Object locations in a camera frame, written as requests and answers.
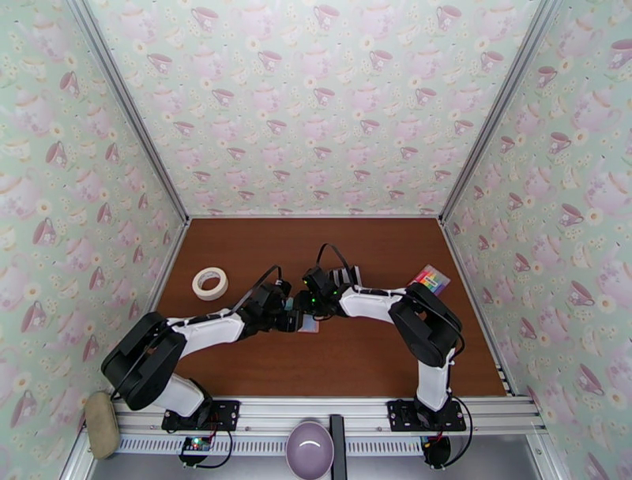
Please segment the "aluminium frame rail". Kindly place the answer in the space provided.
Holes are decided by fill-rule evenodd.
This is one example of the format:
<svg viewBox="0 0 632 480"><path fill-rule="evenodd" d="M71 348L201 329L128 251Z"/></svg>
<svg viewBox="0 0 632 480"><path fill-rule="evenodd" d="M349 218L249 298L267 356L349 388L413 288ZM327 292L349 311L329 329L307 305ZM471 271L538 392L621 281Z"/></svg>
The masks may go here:
<svg viewBox="0 0 632 480"><path fill-rule="evenodd" d="M525 396L466 396L475 435L545 434L544 420ZM386 397L240 397L236 433L273 436L289 433L304 420L327 426L329 416L344 417L353 437L396 436L390 429Z"/></svg>

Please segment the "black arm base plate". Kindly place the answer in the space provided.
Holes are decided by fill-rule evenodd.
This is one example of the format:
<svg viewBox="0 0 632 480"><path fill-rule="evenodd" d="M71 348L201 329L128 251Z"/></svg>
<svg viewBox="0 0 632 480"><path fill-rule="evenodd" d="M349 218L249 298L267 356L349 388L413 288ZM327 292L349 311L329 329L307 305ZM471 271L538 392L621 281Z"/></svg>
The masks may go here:
<svg viewBox="0 0 632 480"><path fill-rule="evenodd" d="M386 404L392 432L464 432L467 429L461 405L448 399L439 410L433 411L417 399L396 399Z"/></svg>
<svg viewBox="0 0 632 480"><path fill-rule="evenodd" d="M189 430L233 432L239 420L240 406L237 400L205 399L188 417L166 410L161 429L169 433Z"/></svg>

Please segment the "beige fabric pouch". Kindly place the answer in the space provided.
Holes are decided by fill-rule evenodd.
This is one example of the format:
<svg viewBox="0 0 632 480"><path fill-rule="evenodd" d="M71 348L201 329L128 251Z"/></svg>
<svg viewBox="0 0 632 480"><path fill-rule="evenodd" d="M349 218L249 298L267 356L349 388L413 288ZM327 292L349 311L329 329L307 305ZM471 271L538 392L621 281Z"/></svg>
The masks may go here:
<svg viewBox="0 0 632 480"><path fill-rule="evenodd" d="M110 396L106 392L91 394L85 403L84 416L93 457L102 460L112 456L119 448L121 437Z"/></svg>

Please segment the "black upright post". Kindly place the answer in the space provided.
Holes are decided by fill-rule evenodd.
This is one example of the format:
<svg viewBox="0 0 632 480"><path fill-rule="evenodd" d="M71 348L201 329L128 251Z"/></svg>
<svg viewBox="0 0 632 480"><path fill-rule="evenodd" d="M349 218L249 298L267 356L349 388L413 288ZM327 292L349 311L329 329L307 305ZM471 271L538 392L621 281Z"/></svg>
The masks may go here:
<svg viewBox="0 0 632 480"><path fill-rule="evenodd" d="M333 442L331 480L348 480L346 437L342 415L332 414L329 417L329 431Z"/></svg>

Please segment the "clear acrylic card stand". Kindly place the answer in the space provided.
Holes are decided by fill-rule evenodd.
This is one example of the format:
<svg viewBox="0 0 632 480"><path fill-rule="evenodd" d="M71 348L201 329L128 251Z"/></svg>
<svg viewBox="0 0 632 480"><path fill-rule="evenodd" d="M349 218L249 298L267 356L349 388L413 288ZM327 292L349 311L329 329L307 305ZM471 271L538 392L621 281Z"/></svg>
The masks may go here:
<svg viewBox="0 0 632 480"><path fill-rule="evenodd" d="M339 287L343 284L362 286L359 266L353 265L349 269L335 268L328 271L329 278Z"/></svg>

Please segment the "aluminium corner post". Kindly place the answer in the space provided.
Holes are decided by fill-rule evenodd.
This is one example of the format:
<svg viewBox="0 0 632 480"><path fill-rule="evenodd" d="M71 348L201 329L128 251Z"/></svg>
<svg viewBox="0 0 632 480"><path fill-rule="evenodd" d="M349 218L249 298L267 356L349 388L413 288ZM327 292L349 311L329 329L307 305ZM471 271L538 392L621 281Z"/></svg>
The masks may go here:
<svg viewBox="0 0 632 480"><path fill-rule="evenodd" d="M468 152L468 157L457 176L453 188L450 190L450 195L447 197L443 209L438 214L438 223L441 228L446 228L448 218L453 213L457 201L465 190L466 184L473 175L487 146L491 142L491 138L500 126L502 117L511 104L512 98L522 82L529 63L536 54L541 41L545 37L551 22L555 19L555 15L562 4L563 0L538 1L537 9L529 27L525 31L517 53L507 70L507 74L501 83L501 87L491 105L491 109L481 126L472 148Z"/></svg>
<svg viewBox="0 0 632 480"><path fill-rule="evenodd" d="M186 226L189 225L190 215L180 196L176 193L174 182L171 180L160 158L141 112L138 110L130 94L130 90L126 86L123 75L112 54L112 50L100 30L99 22L94 16L88 0L64 0L64 3L73 14L73 18L77 22L81 34L87 42L88 48L115 98L125 118L126 124L131 128L135 140L140 145L140 149L148 160L153 173L158 177L165 197L177 212L181 223Z"/></svg>

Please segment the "green circuit board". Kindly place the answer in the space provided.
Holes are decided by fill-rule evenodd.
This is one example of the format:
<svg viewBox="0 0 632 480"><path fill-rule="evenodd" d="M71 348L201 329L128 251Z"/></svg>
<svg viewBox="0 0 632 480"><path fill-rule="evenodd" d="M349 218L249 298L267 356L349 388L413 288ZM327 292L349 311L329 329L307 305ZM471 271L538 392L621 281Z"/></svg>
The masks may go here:
<svg viewBox="0 0 632 480"><path fill-rule="evenodd" d="M213 448L211 437L186 437L182 443L182 456L207 456Z"/></svg>

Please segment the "purple bowl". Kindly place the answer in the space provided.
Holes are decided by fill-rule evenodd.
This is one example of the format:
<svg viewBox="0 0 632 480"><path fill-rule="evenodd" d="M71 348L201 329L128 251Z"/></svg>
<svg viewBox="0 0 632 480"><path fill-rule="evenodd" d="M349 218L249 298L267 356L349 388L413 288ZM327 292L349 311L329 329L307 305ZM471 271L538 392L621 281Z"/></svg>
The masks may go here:
<svg viewBox="0 0 632 480"><path fill-rule="evenodd" d="M300 480L322 480L334 460L334 444L329 431L312 420L300 422L288 435L285 459Z"/></svg>

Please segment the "beige masking tape roll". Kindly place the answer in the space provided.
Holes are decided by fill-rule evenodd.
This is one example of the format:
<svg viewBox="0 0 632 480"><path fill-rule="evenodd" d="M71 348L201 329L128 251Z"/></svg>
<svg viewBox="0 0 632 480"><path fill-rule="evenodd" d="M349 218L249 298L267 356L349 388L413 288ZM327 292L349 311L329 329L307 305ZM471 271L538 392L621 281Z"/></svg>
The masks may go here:
<svg viewBox="0 0 632 480"><path fill-rule="evenodd" d="M210 302L224 296L228 290L228 276L222 268L200 270L192 280L192 291L202 301Z"/></svg>

